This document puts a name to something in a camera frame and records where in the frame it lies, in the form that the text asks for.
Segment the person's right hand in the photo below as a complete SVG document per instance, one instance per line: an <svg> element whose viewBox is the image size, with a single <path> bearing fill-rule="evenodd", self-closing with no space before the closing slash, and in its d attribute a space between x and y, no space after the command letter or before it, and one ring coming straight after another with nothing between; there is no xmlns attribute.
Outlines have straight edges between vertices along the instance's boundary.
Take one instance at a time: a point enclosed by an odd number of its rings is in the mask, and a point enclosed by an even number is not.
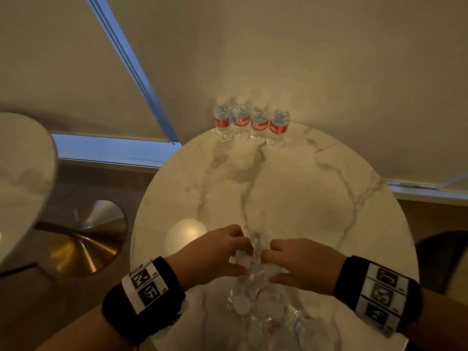
<svg viewBox="0 0 468 351"><path fill-rule="evenodd" d="M306 239L274 239L261 253L262 264L272 264L295 277L297 289L332 296L347 256Z"/></svg>

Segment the person's left hand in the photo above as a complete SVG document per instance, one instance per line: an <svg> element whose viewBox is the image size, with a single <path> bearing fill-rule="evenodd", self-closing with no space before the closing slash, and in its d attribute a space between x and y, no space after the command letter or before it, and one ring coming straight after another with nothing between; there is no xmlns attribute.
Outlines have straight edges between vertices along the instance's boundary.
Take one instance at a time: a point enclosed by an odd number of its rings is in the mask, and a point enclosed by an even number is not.
<svg viewBox="0 0 468 351"><path fill-rule="evenodd" d="M208 231L180 251L165 257L174 271L181 288L188 291L218 278L218 268L230 263L238 251L254 254L249 237L244 236L238 224Z"/></svg>

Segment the clear shrink-wrapped bottle pack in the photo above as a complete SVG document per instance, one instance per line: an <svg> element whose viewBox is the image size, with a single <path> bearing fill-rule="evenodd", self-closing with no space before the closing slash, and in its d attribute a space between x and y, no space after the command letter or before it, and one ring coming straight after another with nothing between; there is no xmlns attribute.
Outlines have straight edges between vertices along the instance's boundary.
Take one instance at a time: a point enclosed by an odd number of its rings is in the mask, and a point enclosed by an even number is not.
<svg viewBox="0 0 468 351"><path fill-rule="evenodd" d="M253 256L237 252L235 257L231 258L231 262L243 265L249 270L248 276L238 277L233 285L239 282L249 288L252 306L245 317L234 313L241 321L236 334L236 346L230 351L301 351L292 333L292 320L298 313L307 314L323 322L334 343L335 351L341 351L340 337L332 321L331 312L327 309L331 306L330 300L317 293L271 283L271 276L285 272L279 266L260 262L261 252L269 247L271 238L268 233L259 229L250 231L250 238L254 247ZM286 313L282 321L263 319L258 314L255 305L256 294L265 286L274 286L283 294Z"/></svg>

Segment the person's right forearm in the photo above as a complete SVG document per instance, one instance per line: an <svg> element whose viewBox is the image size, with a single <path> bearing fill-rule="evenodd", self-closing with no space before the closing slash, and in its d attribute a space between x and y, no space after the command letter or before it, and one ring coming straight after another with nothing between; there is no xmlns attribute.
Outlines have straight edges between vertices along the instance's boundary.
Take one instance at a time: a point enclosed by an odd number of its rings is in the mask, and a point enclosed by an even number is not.
<svg viewBox="0 0 468 351"><path fill-rule="evenodd" d="M468 351L468 305L418 287L397 331L424 351Z"/></svg>

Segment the person's left forearm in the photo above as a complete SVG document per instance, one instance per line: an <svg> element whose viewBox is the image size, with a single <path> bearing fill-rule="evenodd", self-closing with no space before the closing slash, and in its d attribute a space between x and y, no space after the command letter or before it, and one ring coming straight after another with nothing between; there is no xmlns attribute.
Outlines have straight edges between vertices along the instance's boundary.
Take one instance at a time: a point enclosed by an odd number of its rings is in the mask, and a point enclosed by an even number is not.
<svg viewBox="0 0 468 351"><path fill-rule="evenodd" d="M102 315L99 304L44 341L34 351L157 351L149 342L128 343Z"/></svg>

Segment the white-capped water bottle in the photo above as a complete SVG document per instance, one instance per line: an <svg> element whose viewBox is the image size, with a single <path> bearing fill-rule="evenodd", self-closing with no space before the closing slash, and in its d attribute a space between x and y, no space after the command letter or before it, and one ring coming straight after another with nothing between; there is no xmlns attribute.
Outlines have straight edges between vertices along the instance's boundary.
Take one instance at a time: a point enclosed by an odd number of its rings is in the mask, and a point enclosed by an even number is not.
<svg viewBox="0 0 468 351"><path fill-rule="evenodd" d="M240 317L247 316L252 307L249 288L245 284L235 283L228 294L227 306L236 315Z"/></svg>
<svg viewBox="0 0 468 351"><path fill-rule="evenodd" d="M282 321L286 313L286 302L283 294L274 286L265 286L256 294L256 309L263 319Z"/></svg>

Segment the red-labelled water bottle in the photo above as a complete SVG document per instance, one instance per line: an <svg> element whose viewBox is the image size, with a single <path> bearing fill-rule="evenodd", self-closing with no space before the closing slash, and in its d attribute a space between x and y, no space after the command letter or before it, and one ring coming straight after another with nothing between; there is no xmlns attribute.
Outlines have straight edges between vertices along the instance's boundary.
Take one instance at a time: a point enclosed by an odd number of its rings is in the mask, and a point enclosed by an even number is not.
<svg viewBox="0 0 468 351"><path fill-rule="evenodd" d="M270 121L269 105L265 98L260 98L254 102L250 119L250 138L257 145L261 145L266 141L266 130Z"/></svg>
<svg viewBox="0 0 468 351"><path fill-rule="evenodd" d="M298 313L292 320L292 333L301 351L335 351L328 331L319 319Z"/></svg>
<svg viewBox="0 0 468 351"><path fill-rule="evenodd" d="M237 95L231 107L234 121L234 138L239 141L249 139L250 104L244 95Z"/></svg>
<svg viewBox="0 0 468 351"><path fill-rule="evenodd" d="M283 145L290 121L291 113L287 106L280 102L271 103L269 132L266 138L267 144L272 147Z"/></svg>
<svg viewBox="0 0 468 351"><path fill-rule="evenodd" d="M213 109L215 131L219 141L227 142L232 139L231 107L226 96L218 96Z"/></svg>

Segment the black wristband with marker tags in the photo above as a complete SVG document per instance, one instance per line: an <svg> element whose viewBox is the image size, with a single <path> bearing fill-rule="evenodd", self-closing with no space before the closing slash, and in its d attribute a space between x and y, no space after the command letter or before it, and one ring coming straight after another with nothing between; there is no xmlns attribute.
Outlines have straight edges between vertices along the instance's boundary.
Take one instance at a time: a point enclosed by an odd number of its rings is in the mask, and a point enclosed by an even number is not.
<svg viewBox="0 0 468 351"><path fill-rule="evenodd" d="M105 320L132 346L165 336L187 311L189 301L163 257L148 260L125 275L102 301Z"/></svg>
<svg viewBox="0 0 468 351"><path fill-rule="evenodd" d="M344 261L333 295L386 338L401 334L423 311L417 281L355 255Z"/></svg>

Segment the dark chair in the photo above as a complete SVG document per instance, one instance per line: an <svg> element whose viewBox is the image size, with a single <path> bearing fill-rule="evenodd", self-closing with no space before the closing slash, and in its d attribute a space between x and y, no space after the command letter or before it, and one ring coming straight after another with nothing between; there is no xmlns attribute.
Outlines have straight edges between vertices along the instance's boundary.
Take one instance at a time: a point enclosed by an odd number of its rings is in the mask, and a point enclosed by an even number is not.
<svg viewBox="0 0 468 351"><path fill-rule="evenodd" d="M445 231L416 245L420 285L446 295L453 274L468 249L468 230Z"/></svg>

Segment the beige roller blind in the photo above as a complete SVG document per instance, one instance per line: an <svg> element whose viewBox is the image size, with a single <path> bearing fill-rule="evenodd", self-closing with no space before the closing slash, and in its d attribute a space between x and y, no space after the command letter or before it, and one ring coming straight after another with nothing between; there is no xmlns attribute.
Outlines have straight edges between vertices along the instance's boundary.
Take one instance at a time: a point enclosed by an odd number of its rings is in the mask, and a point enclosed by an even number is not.
<svg viewBox="0 0 468 351"><path fill-rule="evenodd" d="M52 133L168 141L87 0L0 0L0 112Z"/></svg>
<svg viewBox="0 0 468 351"><path fill-rule="evenodd" d="M283 105L385 179L468 192L468 0L107 0L178 139Z"/></svg>

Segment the marble table with brass base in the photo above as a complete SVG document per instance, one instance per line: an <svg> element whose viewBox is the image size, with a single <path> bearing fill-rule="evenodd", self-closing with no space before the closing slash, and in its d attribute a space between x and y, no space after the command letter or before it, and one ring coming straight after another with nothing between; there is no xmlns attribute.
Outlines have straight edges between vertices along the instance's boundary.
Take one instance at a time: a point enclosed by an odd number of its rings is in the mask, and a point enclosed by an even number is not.
<svg viewBox="0 0 468 351"><path fill-rule="evenodd" d="M48 130L30 117L0 112L0 266L32 230L55 235L47 261L70 277L95 274L121 252L128 220L114 202L96 200L77 208L69 223L41 218L57 169L57 148Z"/></svg>

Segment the window frame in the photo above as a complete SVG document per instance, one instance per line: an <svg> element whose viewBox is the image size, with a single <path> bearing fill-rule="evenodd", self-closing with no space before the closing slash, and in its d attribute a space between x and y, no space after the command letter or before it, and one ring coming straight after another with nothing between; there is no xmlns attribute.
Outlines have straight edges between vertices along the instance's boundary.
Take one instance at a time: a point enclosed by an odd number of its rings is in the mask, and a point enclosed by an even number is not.
<svg viewBox="0 0 468 351"><path fill-rule="evenodd" d="M180 141L108 1L86 1L156 121L162 126L163 134L169 135L169 141L52 134L52 138L58 146L58 157L65 161L80 161L88 165L109 165L111 168L115 167L119 170L135 167L145 169L147 172L154 172L169 159L170 154L174 154L176 149L181 147ZM397 199L468 207L468 191L459 192L447 189L453 183L465 179L468 179L468 173L441 185L398 181L387 181L387 184Z"/></svg>

